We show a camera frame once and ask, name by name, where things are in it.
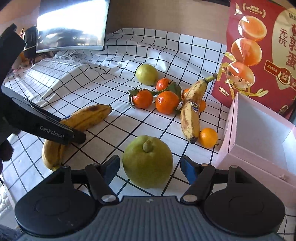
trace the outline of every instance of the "monitor screen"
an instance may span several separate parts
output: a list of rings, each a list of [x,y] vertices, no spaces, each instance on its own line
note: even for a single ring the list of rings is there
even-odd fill
[[[41,0],[36,53],[103,50],[110,0]]]

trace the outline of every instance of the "metal screw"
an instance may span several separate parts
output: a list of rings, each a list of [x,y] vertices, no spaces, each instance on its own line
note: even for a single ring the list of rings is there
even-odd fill
[[[197,196],[192,195],[192,194],[187,194],[183,197],[183,200],[186,202],[195,202],[195,201],[197,201]]]
[[[103,200],[104,202],[113,202],[113,201],[116,200],[116,197],[115,197],[114,195],[112,195],[112,194],[108,194],[108,195],[104,195],[104,196],[102,197],[102,200]]]

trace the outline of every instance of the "banana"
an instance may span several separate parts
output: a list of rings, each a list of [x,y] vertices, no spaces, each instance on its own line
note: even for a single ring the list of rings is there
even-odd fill
[[[96,104],[74,112],[69,118],[60,123],[72,127],[78,131],[86,131],[100,123],[112,112],[110,105]],[[42,148],[42,159],[45,166],[55,171],[61,165],[63,152],[67,146],[45,140]]]
[[[217,74],[194,83],[185,99],[181,109],[181,128],[186,139],[195,143],[200,135],[200,102],[207,90],[207,84],[217,78]]]

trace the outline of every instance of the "finger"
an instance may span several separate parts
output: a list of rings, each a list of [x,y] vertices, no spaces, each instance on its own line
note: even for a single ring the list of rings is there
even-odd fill
[[[14,149],[12,148],[11,144],[9,143],[8,140],[5,140],[1,145],[0,145],[0,158],[3,161],[9,161],[12,157]]]

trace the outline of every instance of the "ribbed gray panel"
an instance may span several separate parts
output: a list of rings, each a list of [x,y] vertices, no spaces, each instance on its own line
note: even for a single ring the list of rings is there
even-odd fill
[[[124,197],[100,210],[83,230],[66,237],[43,239],[23,235],[18,241],[282,241],[277,234],[259,238],[231,236],[211,226],[198,208],[175,197]]]

